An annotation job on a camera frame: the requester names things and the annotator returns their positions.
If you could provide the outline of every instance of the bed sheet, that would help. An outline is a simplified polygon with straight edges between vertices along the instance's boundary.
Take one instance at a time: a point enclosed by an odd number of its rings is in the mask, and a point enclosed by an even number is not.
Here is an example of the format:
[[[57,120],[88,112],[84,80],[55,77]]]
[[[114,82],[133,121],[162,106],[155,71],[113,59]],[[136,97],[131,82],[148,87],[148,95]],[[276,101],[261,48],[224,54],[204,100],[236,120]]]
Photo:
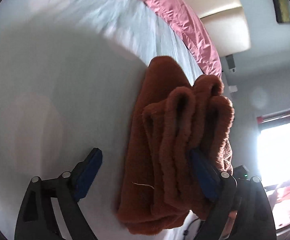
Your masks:
[[[134,236],[116,217],[131,114],[150,60],[202,74],[170,27],[139,0],[3,0],[0,4],[0,230],[14,239],[33,176],[72,170],[93,147],[103,165],[79,206],[99,240]],[[71,239],[53,202],[63,237]]]

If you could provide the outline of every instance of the pink fabric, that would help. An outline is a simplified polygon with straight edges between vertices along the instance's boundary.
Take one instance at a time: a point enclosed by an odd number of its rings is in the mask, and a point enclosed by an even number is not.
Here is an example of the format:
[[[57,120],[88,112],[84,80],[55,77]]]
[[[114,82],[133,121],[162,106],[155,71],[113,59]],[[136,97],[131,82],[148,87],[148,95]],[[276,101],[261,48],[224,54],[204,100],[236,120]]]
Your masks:
[[[142,0],[182,39],[205,74],[221,77],[217,50],[201,20],[184,0]]]

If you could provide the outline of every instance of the towel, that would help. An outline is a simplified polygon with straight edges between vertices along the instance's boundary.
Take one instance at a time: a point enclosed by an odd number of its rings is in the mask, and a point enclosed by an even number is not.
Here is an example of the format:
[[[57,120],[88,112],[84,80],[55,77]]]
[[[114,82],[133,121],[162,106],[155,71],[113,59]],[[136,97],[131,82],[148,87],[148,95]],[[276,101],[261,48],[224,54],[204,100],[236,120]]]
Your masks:
[[[232,174],[233,107],[222,92],[217,76],[201,75],[191,86],[171,57],[150,62],[133,112],[117,213],[132,234],[180,227],[189,210],[207,218],[212,203],[192,177],[187,152],[199,147]]]

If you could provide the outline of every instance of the brown towel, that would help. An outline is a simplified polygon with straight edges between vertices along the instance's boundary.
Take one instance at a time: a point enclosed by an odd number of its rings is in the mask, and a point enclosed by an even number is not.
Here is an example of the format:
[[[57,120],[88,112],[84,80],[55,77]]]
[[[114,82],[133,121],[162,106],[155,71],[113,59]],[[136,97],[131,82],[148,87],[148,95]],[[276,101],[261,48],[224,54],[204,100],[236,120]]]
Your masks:
[[[131,233],[179,227],[189,210],[206,219],[211,203],[191,177],[186,152],[199,146],[232,173],[233,108],[222,92],[217,76],[202,75],[192,87],[172,58],[152,59],[133,113],[117,214]]]

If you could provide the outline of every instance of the wall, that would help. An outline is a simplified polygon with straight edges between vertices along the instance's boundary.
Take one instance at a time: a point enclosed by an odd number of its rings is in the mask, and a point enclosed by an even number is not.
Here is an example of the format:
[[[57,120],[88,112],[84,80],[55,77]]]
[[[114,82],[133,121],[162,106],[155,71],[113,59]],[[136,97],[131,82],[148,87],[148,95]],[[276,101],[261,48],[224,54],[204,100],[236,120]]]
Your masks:
[[[236,72],[222,59],[229,85],[241,78],[290,65],[290,24],[278,24],[272,0],[240,0],[250,31],[251,49],[234,54]]]
[[[290,69],[241,80],[237,87],[232,94],[235,119],[229,135],[232,164],[244,164],[251,175],[259,175],[256,117],[290,109]]]

